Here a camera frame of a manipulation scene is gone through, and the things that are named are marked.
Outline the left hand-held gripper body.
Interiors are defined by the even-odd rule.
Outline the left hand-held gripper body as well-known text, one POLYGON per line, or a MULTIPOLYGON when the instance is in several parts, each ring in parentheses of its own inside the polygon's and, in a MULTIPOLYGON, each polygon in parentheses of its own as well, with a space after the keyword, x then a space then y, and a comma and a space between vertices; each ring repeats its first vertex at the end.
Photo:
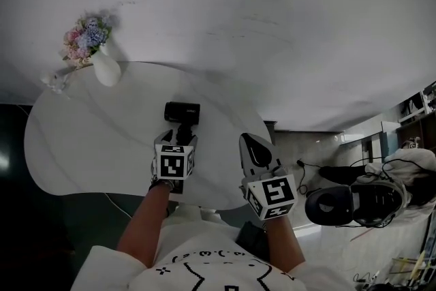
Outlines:
POLYGON ((182 194, 184 181, 192 174, 194 167, 193 146, 156 144, 151 164, 151 185, 166 181, 172 184, 172 194, 182 194))

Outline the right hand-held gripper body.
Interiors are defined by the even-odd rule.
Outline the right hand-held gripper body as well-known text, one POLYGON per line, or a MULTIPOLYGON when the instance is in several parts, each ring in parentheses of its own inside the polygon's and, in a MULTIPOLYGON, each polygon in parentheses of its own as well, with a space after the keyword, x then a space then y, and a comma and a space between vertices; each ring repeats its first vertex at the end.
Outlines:
POLYGON ((260 221, 288 215, 296 205, 294 176, 283 167, 244 178, 241 190, 260 221))

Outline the black hair dryer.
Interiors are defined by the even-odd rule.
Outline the black hair dryer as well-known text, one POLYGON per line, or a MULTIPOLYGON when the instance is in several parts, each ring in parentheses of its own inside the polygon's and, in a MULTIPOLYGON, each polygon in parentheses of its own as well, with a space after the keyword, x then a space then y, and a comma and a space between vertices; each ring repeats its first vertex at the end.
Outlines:
POLYGON ((191 137, 195 134, 192 127, 200 121, 200 105, 183 102, 167 102, 164 109, 164 119, 170 123, 178 123, 176 144, 188 146, 191 137))

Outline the white oval table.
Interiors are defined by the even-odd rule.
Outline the white oval table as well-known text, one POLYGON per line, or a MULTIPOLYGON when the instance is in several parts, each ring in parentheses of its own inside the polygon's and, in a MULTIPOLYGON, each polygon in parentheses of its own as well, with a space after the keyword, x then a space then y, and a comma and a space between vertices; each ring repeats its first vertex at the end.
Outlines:
POLYGON ((259 114, 235 93, 194 74, 152 63, 121 67, 113 87, 86 67, 69 77, 62 93, 46 90, 37 99, 25 129, 25 159, 37 185, 58 196, 143 196, 154 139, 171 128, 166 103, 196 103, 195 166, 178 201, 217 210, 243 206, 238 140, 245 132, 269 138, 259 114))

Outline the person's right forearm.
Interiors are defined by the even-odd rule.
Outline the person's right forearm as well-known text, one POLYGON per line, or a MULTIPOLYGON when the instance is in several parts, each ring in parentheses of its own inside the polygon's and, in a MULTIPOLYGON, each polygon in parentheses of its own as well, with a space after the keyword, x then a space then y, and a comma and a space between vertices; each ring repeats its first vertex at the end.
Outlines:
POLYGON ((290 272, 305 261, 290 220, 281 216, 266 221, 270 263, 283 272, 290 272))

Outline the person's left forearm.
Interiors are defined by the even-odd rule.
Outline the person's left forearm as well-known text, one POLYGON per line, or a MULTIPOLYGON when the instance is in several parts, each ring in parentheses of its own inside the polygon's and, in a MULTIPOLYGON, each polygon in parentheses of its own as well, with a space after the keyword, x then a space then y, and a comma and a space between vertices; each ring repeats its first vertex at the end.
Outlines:
POLYGON ((147 268, 153 266, 169 195, 170 186, 165 183, 148 191, 121 235, 117 251, 137 259, 147 268))

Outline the black waist pouch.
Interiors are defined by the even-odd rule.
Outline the black waist pouch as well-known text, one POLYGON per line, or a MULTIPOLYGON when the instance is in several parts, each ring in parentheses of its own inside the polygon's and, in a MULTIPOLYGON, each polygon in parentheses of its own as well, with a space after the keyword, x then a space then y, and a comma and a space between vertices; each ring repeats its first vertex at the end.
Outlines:
POLYGON ((265 230, 246 221, 236 238, 236 244, 265 262, 270 261, 268 237, 265 230))

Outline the person's white trousers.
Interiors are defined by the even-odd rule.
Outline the person's white trousers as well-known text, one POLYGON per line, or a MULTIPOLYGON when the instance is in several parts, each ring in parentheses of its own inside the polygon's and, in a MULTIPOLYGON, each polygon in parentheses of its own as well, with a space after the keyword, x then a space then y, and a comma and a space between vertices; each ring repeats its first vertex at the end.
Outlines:
POLYGON ((200 206, 180 203, 167 218, 169 224, 181 224, 194 221, 209 221, 224 224, 220 214, 214 209, 205 209, 200 206))

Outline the person's white printed shirt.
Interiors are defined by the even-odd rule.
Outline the person's white printed shirt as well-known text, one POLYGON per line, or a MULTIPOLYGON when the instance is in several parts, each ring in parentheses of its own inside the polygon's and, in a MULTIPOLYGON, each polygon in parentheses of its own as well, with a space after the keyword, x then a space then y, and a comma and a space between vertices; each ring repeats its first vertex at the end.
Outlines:
POLYGON ((238 246, 237 235, 209 221, 166 226, 150 268, 94 246, 71 291, 355 291, 326 266, 304 262, 283 272, 238 246))

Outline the white ceramic vase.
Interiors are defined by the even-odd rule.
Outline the white ceramic vase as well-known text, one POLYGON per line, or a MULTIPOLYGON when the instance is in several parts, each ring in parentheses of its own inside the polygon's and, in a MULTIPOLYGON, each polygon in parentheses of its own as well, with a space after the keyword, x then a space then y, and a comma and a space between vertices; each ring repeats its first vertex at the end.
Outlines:
POLYGON ((115 60, 116 48, 111 39, 99 46, 91 56, 95 75, 104 86, 113 87, 121 79, 121 68, 115 60))

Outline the thin red stick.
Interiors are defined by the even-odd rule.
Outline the thin red stick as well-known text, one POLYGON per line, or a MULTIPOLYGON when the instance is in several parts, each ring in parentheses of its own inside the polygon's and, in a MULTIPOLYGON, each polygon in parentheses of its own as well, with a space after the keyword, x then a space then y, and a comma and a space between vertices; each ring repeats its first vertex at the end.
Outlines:
POLYGON ((364 232, 362 232, 362 233, 360 233, 360 234, 354 236, 353 238, 351 238, 351 239, 350 239, 350 242, 355 241, 356 239, 358 239, 358 238, 364 236, 365 234, 369 233, 369 232, 372 231, 372 230, 373 230, 373 228, 368 228, 368 229, 366 229, 364 232))

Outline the clear glass ornament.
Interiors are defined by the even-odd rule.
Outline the clear glass ornament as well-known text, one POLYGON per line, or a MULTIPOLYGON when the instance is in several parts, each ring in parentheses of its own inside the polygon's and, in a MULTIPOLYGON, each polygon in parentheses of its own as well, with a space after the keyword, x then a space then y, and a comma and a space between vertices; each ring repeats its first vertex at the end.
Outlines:
POLYGON ((55 72, 43 72, 40 75, 41 82, 51 91, 61 94, 67 85, 69 74, 59 75, 55 72))

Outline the pink and blue flower bouquet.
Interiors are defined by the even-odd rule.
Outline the pink and blue flower bouquet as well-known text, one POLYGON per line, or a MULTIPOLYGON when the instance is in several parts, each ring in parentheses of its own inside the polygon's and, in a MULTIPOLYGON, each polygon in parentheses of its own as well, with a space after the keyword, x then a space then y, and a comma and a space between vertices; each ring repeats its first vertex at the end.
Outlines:
POLYGON ((106 44, 112 32, 110 15, 86 15, 63 36, 62 59, 80 69, 90 66, 91 57, 106 44))

